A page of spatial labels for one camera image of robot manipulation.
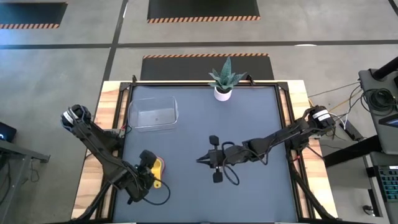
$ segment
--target white pot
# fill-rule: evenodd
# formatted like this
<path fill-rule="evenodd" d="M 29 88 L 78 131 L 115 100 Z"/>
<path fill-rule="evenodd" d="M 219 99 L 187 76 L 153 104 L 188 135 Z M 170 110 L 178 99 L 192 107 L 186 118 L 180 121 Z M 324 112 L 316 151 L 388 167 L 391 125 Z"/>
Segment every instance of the white pot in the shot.
<path fill-rule="evenodd" d="M 217 91 L 217 87 L 214 87 L 214 97 L 219 101 L 227 101 L 231 97 L 231 94 L 232 90 L 227 93 L 220 93 Z"/>

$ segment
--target computer monitor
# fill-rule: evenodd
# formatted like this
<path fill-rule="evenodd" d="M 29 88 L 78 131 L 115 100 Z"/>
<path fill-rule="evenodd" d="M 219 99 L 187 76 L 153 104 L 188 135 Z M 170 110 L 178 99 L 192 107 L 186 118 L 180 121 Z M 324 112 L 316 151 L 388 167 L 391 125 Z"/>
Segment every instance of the computer monitor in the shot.
<path fill-rule="evenodd" d="M 0 122 L 0 141 L 12 142 L 17 130 Z"/>

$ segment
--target yellow handle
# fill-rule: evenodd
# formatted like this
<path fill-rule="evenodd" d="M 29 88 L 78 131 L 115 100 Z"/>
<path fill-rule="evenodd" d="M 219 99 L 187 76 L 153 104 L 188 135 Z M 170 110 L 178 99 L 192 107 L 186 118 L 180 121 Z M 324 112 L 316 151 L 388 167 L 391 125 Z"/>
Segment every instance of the yellow handle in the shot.
<path fill-rule="evenodd" d="M 162 161 L 159 158 L 156 159 L 155 164 L 150 171 L 154 174 L 154 176 L 157 179 L 162 180 Z M 162 186 L 162 183 L 158 180 L 155 180 L 154 187 L 156 189 L 158 189 L 161 186 Z"/>

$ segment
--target black mat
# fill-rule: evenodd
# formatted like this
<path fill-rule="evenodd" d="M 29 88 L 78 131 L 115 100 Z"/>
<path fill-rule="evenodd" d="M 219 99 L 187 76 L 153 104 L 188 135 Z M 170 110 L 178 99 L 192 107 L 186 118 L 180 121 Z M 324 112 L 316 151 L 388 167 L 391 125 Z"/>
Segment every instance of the black mat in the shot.
<path fill-rule="evenodd" d="M 0 29 L 57 28 L 68 4 L 0 3 Z"/>
<path fill-rule="evenodd" d="M 132 129 L 126 136 L 123 159 L 137 164 L 143 149 L 163 158 L 162 180 L 171 189 L 170 200 L 161 206 L 144 201 L 128 205 L 129 196 L 121 190 L 116 194 L 113 222 L 297 221 L 284 144 L 272 149 L 267 166 L 258 161 L 234 166 L 233 170 L 240 178 L 238 186 L 231 184 L 225 176 L 222 183 L 214 184 L 214 169 L 195 162 L 211 148 L 209 135 L 217 135 L 220 143 L 240 144 L 279 130 L 281 117 L 274 87 L 236 87 L 228 101 L 220 102 L 215 99 L 214 89 L 210 86 L 137 86 L 132 94 L 132 104 L 135 100 L 165 96 L 173 96 L 177 101 L 175 127 L 148 132 Z M 165 187 L 151 188 L 146 199 L 159 203 L 166 196 Z"/>
<path fill-rule="evenodd" d="M 256 0 L 150 0 L 148 10 L 149 22 L 199 22 L 188 20 L 193 17 L 202 17 L 201 21 L 258 20 L 259 16 Z M 151 20 L 160 18 L 177 20 Z"/>
<path fill-rule="evenodd" d="M 220 72 L 228 57 L 221 55 L 148 55 L 142 61 L 141 80 L 211 80 L 209 72 L 212 68 Z M 250 55 L 231 56 L 233 72 L 247 72 L 255 80 L 274 80 L 267 54 L 231 55 Z"/>

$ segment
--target black floor mat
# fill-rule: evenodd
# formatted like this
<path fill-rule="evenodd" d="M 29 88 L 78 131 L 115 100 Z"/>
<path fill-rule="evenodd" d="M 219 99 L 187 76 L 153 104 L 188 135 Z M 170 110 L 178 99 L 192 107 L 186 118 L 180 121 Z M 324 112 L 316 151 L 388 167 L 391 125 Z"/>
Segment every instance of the black floor mat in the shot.
<path fill-rule="evenodd" d="M 256 0 L 150 0 L 149 23 L 255 21 Z"/>
<path fill-rule="evenodd" d="M 211 80 L 212 68 L 220 72 L 227 57 L 232 72 L 247 72 L 255 80 L 273 80 L 268 54 L 147 55 L 142 61 L 141 80 Z"/>
<path fill-rule="evenodd" d="M 66 2 L 0 3 L 0 29 L 54 29 L 61 24 Z"/>

